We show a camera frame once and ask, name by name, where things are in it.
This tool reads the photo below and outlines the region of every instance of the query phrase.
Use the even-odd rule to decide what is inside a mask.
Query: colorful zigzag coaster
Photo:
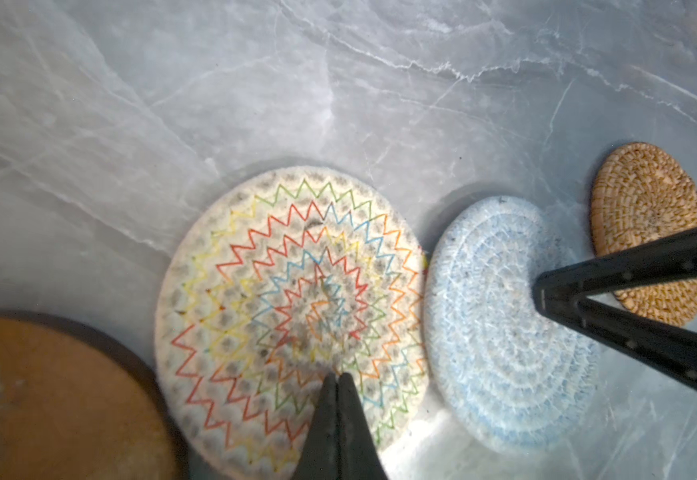
[[[222,197],[156,311],[160,385],[190,443],[233,478],[289,478],[322,379],[350,372],[388,446],[428,384],[424,261],[385,199],[332,170],[273,170]]]
[[[542,452],[595,391],[599,347],[535,311],[531,288],[572,252],[526,200],[491,197],[442,235],[428,271],[426,346],[455,416],[496,452]]]

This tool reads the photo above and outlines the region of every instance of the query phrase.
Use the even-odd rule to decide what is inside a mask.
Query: rainbow zigzag stitching
[[[383,432],[397,427],[396,418],[410,413],[408,399],[422,395],[427,383],[419,318],[422,252],[400,241],[403,232],[389,227],[388,214],[373,211],[372,200],[357,202],[355,197],[353,189],[337,192],[332,182],[315,189],[304,179],[292,190],[280,183],[272,197],[255,196],[246,208],[230,211],[228,227],[212,231],[209,245],[191,258],[195,275],[181,285],[187,300],[178,312],[185,324],[170,341],[171,348],[185,352],[185,359],[172,375],[194,382],[183,403],[204,408],[202,427],[225,429],[223,448],[245,447],[250,464],[268,458],[277,472],[298,460],[296,440],[305,437],[308,420],[276,418],[283,408],[291,408],[294,417],[312,408],[312,392],[287,392],[285,386],[292,380],[298,388],[321,385],[324,370],[303,372],[297,361],[307,362],[308,356],[312,362],[330,360],[334,351],[323,350],[324,345],[346,354],[331,367],[352,372],[357,379],[378,446]],[[318,203],[326,201],[320,209]],[[282,208],[286,214],[270,213]],[[246,242],[228,242],[247,222],[259,224],[262,215],[265,228],[246,228]],[[363,219],[356,220],[357,215]],[[296,223],[300,235],[292,232]],[[301,228],[309,223],[315,226]],[[228,261],[216,263],[223,255]],[[212,269],[224,281],[205,288],[215,275]],[[298,305],[316,289],[321,291],[318,301]],[[189,318],[207,302],[212,308],[206,315]],[[250,305],[256,306],[253,311]],[[298,348],[303,337],[291,328],[296,307],[302,309],[298,319],[305,319],[298,326],[306,326],[315,343],[307,349]],[[237,321],[219,326],[214,319],[223,312]],[[196,348],[198,342],[187,341],[199,330],[212,337],[203,350]],[[276,368],[274,382],[265,371],[252,368],[262,361],[249,354],[253,342],[266,368]],[[214,360],[212,374],[195,366],[198,356]],[[224,386],[228,393],[209,395],[212,385]],[[262,401],[266,395],[273,397],[273,405]],[[240,425],[259,422],[266,436],[286,434],[289,449],[262,447],[235,435],[239,425],[216,415],[229,405],[243,406]]]

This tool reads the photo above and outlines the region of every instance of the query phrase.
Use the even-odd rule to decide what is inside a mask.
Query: brown woven coaster
[[[593,184],[591,235],[597,256],[697,226],[697,188],[662,149],[633,143],[605,160]],[[683,326],[697,314],[697,279],[615,292],[631,312]]]

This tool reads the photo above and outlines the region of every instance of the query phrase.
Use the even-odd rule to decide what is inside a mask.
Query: coiled rope mat
[[[218,200],[156,312],[160,385],[190,443],[234,478],[289,478],[334,371],[388,446],[428,383],[423,262],[388,202],[332,170],[274,170]]]
[[[456,417],[497,452],[564,438],[595,391],[599,347],[535,311],[531,286],[572,253],[537,207],[492,197],[442,235],[426,285],[433,378]]]
[[[662,149],[623,145],[605,160],[591,195],[591,236],[597,256],[619,252],[697,226],[697,188]],[[615,292],[647,318],[683,326],[697,315],[697,279]]]

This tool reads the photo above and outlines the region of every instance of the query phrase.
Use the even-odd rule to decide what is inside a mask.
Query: rattan coaster
[[[423,251],[400,214],[332,170],[274,170],[197,221],[156,312],[160,385],[189,442],[233,478],[290,478],[324,376],[350,372],[376,447],[428,377]]]
[[[627,144],[605,160],[591,196],[597,256],[697,226],[697,188],[679,163],[650,144]],[[631,312],[683,326],[697,315],[697,279],[616,292]]]
[[[564,440],[595,391],[598,344],[542,317],[535,278],[574,263],[540,209],[516,197],[467,208],[428,271],[425,332],[445,402],[496,452],[542,452]]]

